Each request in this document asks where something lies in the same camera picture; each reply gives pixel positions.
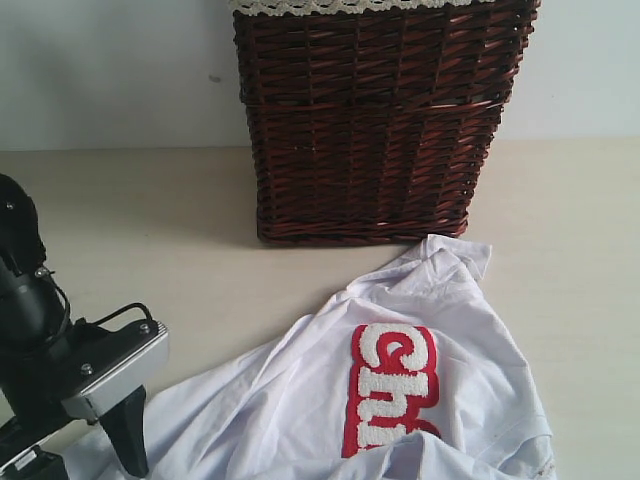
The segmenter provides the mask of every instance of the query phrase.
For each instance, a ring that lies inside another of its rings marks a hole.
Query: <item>white lettering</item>
[[[389,393],[391,401],[373,400],[371,392]],[[429,377],[417,375],[390,375],[375,373],[367,367],[360,369],[358,394],[365,398],[358,405],[358,416],[365,422],[373,417],[398,418],[407,413],[407,395],[426,397],[429,394]]]
[[[358,424],[358,448],[364,449],[370,446],[388,445],[406,434],[407,429],[404,425],[384,428],[361,422]]]
[[[385,333],[401,333],[411,340],[413,352],[400,357],[400,363],[410,372],[419,372],[429,362],[429,349],[422,334],[413,326],[402,323],[372,323],[360,337],[360,353],[371,368],[380,366],[378,341]]]

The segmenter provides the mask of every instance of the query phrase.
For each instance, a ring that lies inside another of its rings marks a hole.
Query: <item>lace trim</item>
[[[365,10],[389,10],[392,7],[401,9],[426,6],[430,8],[443,7],[445,4],[454,6],[469,5],[474,0],[229,0],[234,11],[245,15],[266,13],[272,16],[282,16],[285,13],[293,15],[310,15],[322,13],[333,15],[338,12],[362,13]],[[477,0],[479,2],[493,2],[495,0]]]

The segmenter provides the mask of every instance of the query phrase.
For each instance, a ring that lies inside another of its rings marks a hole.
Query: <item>white wall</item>
[[[546,0],[500,136],[640,134],[639,16]],[[0,150],[247,144],[232,36],[226,0],[2,0]]]

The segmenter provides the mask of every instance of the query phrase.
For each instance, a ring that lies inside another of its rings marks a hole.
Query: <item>black robotic arm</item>
[[[0,479],[68,479],[39,444],[76,419],[99,422],[124,469],[144,477],[142,383],[166,362],[168,332],[140,303],[72,322],[45,260],[32,199],[0,174],[0,388],[15,414],[0,427]],[[101,327],[136,308],[143,319]]]

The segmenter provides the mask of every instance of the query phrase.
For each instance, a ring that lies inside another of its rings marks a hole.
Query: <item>wicker basket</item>
[[[260,238],[461,234],[538,6],[235,12]]]

